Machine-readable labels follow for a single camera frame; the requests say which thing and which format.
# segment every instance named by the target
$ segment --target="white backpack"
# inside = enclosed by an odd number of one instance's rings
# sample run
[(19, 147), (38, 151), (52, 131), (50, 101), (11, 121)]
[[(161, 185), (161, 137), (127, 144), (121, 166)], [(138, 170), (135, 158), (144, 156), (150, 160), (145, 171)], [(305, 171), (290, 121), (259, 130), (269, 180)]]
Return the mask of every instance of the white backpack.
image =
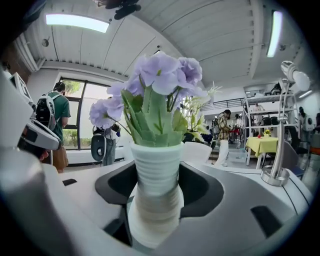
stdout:
[(54, 100), (59, 96), (61, 96), (61, 94), (58, 94), (54, 97), (50, 97), (48, 94), (43, 94), (40, 97), (35, 109), (35, 118), (45, 127), (48, 127), (51, 131), (55, 129), (60, 119), (59, 117), (56, 120), (54, 103)]

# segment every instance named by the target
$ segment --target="lamp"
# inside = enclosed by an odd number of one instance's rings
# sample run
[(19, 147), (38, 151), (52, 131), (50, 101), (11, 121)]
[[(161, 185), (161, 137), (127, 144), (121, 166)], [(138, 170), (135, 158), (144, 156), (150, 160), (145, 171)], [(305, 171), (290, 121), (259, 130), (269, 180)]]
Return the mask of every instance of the lamp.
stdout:
[(268, 58), (272, 58), (275, 56), (275, 53), (279, 44), (279, 40), (280, 40), (280, 35), (281, 35), (282, 20), (283, 20), (282, 12), (277, 10), (274, 11), (272, 14), (271, 38), (270, 38), (269, 48), (266, 54)]
[(283, 79), (283, 89), (285, 89), (284, 99), (283, 99), (283, 112), (281, 116), (281, 104), (282, 104), (282, 96), (280, 94), (280, 102), (279, 102), (279, 112), (278, 112), (278, 122), (279, 122), (279, 138), (278, 138), (278, 146), (276, 149), (276, 155), (274, 158), (274, 163), (272, 166), (267, 165), (262, 168), (261, 179), (266, 183), (273, 186), (283, 186), (288, 182), (289, 172), (282, 168), (283, 156), (284, 156), (284, 133), (285, 127), (284, 123), (286, 122), (285, 118), (285, 106), (287, 101), (287, 95), (289, 88), (296, 84), (297, 87), (301, 91), (307, 91), (310, 87), (309, 77), (298, 70), (295, 64), (291, 61), (284, 61), (281, 63), (281, 70), (287, 76), (287, 79)]

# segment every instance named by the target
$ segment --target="fluorescent light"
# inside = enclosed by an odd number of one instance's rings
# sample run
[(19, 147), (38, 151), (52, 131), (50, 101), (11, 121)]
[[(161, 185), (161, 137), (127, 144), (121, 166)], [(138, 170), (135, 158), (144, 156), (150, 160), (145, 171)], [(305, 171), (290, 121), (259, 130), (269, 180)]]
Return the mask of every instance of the fluorescent light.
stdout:
[(102, 33), (106, 33), (107, 28), (109, 27), (108, 22), (104, 22), (94, 18), (78, 16), (78, 15), (47, 14), (45, 17), (46, 17), (47, 25), (75, 26), (75, 27), (99, 31)]
[(279, 39), (281, 35), (281, 29), (282, 29), (282, 20), (283, 15), (280, 11), (274, 11), (272, 14), (272, 32), (271, 32), (271, 38), (270, 38), (270, 44), (269, 49), (267, 52), (267, 57), (272, 58), (275, 56), (276, 50), (278, 48)]
[(308, 90), (307, 92), (305, 92), (304, 94), (302, 94), (301, 96), (299, 96), (299, 98), (303, 98), (304, 96), (307, 96), (308, 94), (312, 93), (312, 90)]

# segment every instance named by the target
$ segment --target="ceiling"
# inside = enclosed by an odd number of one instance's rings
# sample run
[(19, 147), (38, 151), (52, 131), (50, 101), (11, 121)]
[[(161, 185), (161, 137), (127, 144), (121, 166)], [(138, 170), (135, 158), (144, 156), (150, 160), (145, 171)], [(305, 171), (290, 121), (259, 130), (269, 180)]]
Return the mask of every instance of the ceiling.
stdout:
[[(280, 44), (267, 58), (272, 10), (268, 0), (139, 0), (141, 11), (114, 20), (114, 10), (92, 0), (48, 0), (41, 17), (25, 32), (35, 60), (70, 62), (129, 76), (137, 57), (158, 49), (173, 57), (197, 59), (202, 83), (224, 88), (273, 83), (282, 61), (295, 61), (317, 74), (312, 55), (295, 23), (284, 17)], [(85, 15), (109, 21), (106, 33), (69, 26), (48, 26), (47, 13)], [(49, 41), (43, 47), (43, 39)]]

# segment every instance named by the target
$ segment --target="white vase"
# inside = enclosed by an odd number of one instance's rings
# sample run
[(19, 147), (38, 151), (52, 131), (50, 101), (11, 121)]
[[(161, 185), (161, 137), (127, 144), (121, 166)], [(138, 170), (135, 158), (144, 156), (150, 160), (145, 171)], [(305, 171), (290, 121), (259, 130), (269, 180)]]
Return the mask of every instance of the white vase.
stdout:
[(128, 222), (131, 235), (143, 246), (156, 248), (179, 225), (184, 206), (178, 185), (183, 143), (170, 147), (131, 144), (138, 175)]

